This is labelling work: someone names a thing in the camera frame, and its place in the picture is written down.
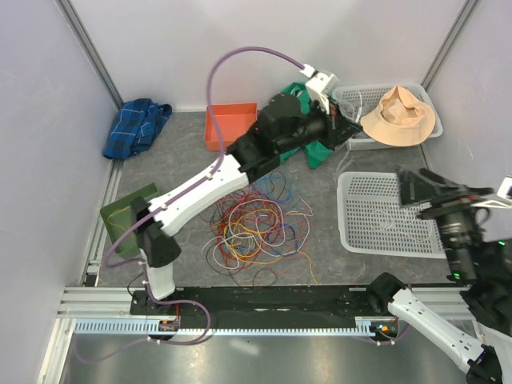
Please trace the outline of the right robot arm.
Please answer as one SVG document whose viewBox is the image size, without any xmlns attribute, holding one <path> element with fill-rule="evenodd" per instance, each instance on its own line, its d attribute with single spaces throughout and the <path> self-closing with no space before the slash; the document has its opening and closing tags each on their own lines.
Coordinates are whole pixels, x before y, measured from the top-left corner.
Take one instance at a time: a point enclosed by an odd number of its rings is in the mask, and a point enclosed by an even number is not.
<svg viewBox="0 0 512 384">
<path fill-rule="evenodd" d="M 415 328 L 458 366 L 468 383 L 509 383 L 511 240 L 485 241 L 477 213 L 511 208 L 511 177 L 494 190 L 458 184 L 426 168 L 400 167 L 396 175 L 403 207 L 429 204 L 417 217 L 436 222 L 449 279 L 464 287 L 460 295 L 484 339 L 465 335 L 389 273 L 367 287 L 368 309 L 378 315 L 390 313 Z"/>
</svg>

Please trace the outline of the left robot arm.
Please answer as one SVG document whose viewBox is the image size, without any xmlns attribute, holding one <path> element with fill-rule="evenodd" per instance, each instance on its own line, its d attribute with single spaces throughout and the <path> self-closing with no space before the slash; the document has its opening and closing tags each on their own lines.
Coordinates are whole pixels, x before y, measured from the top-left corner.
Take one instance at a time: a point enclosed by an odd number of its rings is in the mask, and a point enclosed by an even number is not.
<svg viewBox="0 0 512 384">
<path fill-rule="evenodd" d="M 175 306 L 173 263 L 181 248 L 174 236 L 190 219 L 276 169 L 281 154 L 312 142 L 333 150 L 361 131 L 333 102 L 325 110 L 313 102 L 304 114 L 296 96 L 277 94 L 248 131 L 222 152 L 221 161 L 167 194 L 150 201 L 135 198 L 130 210 L 141 224 L 134 234 L 146 264 L 148 306 L 157 314 L 168 314 Z"/>
</svg>

